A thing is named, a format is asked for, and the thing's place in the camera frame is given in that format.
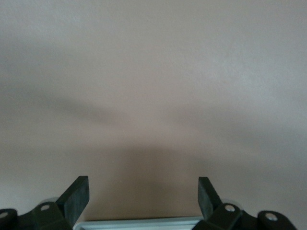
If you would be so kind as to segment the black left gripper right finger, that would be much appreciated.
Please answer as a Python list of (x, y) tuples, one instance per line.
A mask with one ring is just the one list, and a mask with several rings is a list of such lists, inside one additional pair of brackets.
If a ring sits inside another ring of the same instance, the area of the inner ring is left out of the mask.
[(207, 177), (199, 177), (198, 203), (203, 220), (199, 230), (296, 230), (283, 214), (264, 210), (256, 217), (232, 203), (224, 203)]

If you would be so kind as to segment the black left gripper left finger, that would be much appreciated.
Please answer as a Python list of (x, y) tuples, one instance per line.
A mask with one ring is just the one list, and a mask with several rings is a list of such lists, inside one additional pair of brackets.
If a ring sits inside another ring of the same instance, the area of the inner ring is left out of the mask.
[(88, 176), (79, 176), (55, 201), (37, 205), (18, 215), (16, 209), (0, 211), (2, 230), (71, 230), (89, 202)]

